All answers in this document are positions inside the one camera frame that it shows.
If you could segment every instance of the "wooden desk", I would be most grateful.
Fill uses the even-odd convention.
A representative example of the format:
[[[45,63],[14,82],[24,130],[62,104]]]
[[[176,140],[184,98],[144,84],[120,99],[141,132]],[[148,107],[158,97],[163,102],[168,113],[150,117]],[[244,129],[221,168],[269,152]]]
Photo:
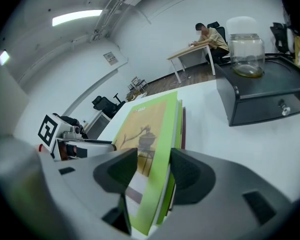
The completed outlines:
[[[145,96],[147,96],[147,93],[146,93],[146,92],[145,92],[145,93],[140,93],[140,94],[138,94],[137,96],[135,96],[132,100],[130,100],[130,102],[133,102],[133,101],[135,101],[135,100],[141,99],[141,98],[143,98],[143,97],[145,97]]]
[[[210,64],[211,64],[211,68],[212,68],[212,74],[214,76],[216,75],[214,62],[212,60],[212,56],[211,56],[211,52],[210,52],[210,48],[209,48],[209,43],[205,43],[205,44],[197,45],[197,46],[194,46],[194,47],[187,47],[187,48],[181,49],[181,50],[177,51],[175,54],[173,54],[172,56],[170,56],[169,58],[167,58],[167,60],[169,60],[170,63],[172,64],[172,68],[174,70],[175,76],[178,79],[179,83],[181,83],[181,80],[180,80],[179,74],[178,74],[177,69],[176,69],[176,67],[175,67],[175,65],[174,65],[174,63],[173,63],[172,60],[174,58],[178,58],[179,59],[179,57],[181,57],[183,55],[192,53],[194,51],[197,51],[197,50],[200,50],[200,49],[203,49],[203,48],[206,48],[206,50],[208,52],[208,55],[209,55],[209,58],[210,58]],[[182,70],[185,71],[185,68],[184,68],[183,64],[181,63],[181,61],[180,61],[180,64],[182,65]]]

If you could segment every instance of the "glass jar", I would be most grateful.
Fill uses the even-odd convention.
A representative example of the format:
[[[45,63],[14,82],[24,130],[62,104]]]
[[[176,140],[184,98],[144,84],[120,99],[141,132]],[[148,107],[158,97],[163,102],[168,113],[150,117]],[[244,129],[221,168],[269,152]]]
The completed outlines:
[[[257,34],[231,34],[228,42],[233,70],[245,77],[263,75],[265,43]]]

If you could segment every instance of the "man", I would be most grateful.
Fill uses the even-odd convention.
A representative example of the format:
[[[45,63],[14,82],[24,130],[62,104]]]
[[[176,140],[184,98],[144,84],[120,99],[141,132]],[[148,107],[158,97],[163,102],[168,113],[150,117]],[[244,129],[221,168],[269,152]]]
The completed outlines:
[[[56,117],[65,121],[67,124],[69,124],[71,126],[78,126],[80,128],[80,134],[82,135],[82,138],[88,139],[88,136],[85,133],[84,127],[80,124],[80,122],[77,119],[71,118],[71,117],[65,116],[65,115],[59,116],[57,113],[52,113],[52,115],[55,115]]]
[[[195,30],[201,31],[201,36],[198,41],[194,41],[193,45],[199,46],[209,43],[212,60],[214,63],[222,64],[220,57],[229,53],[229,48],[223,37],[215,28],[206,28],[202,23],[195,25]],[[205,56],[206,60],[210,62],[209,54]]]

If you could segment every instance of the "jar lid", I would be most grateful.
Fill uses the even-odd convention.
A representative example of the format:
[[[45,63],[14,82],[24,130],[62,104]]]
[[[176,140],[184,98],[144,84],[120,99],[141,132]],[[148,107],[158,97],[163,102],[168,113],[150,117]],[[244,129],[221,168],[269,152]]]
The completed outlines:
[[[254,18],[241,16],[230,18],[226,22],[229,35],[234,34],[258,34],[258,24]]]

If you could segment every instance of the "wall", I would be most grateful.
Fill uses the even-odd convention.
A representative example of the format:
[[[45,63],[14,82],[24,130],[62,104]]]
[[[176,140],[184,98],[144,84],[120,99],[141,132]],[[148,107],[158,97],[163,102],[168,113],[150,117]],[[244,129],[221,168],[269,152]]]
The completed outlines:
[[[270,30],[273,22],[283,23],[281,0],[142,0],[141,12],[129,9],[116,25],[111,40],[116,43],[138,75],[147,82],[173,73],[167,58],[199,39],[196,23],[226,21],[237,16],[250,16],[259,25],[259,36],[267,53],[276,52]],[[203,62],[201,52],[182,58],[186,67]]]
[[[76,118],[84,126],[85,123],[91,123],[92,119],[98,113],[97,110],[93,108],[91,103],[97,96],[105,96],[111,102],[119,104],[118,100],[113,98],[118,93],[118,98],[121,102],[127,101],[126,94],[128,93],[128,85],[131,80],[136,76],[134,73],[130,73],[130,66],[128,64],[123,65],[118,69],[117,72],[111,76],[110,79],[104,81],[99,85],[94,91],[92,91],[70,114],[70,117]]]
[[[108,52],[113,52],[118,63],[110,65],[107,62],[103,55]],[[15,129],[15,135],[32,145],[40,143],[37,134],[46,114],[63,115],[82,94],[91,91],[91,86],[116,70],[116,74],[102,86],[97,85],[94,92],[95,95],[99,93],[100,87],[100,94],[114,102],[116,100],[113,96],[116,93],[119,93],[121,99],[126,97],[128,84],[136,75],[118,46],[106,39],[99,40],[83,44],[52,60],[22,87],[30,103]]]
[[[12,135],[16,125],[28,105],[28,97],[0,65],[0,135]]]

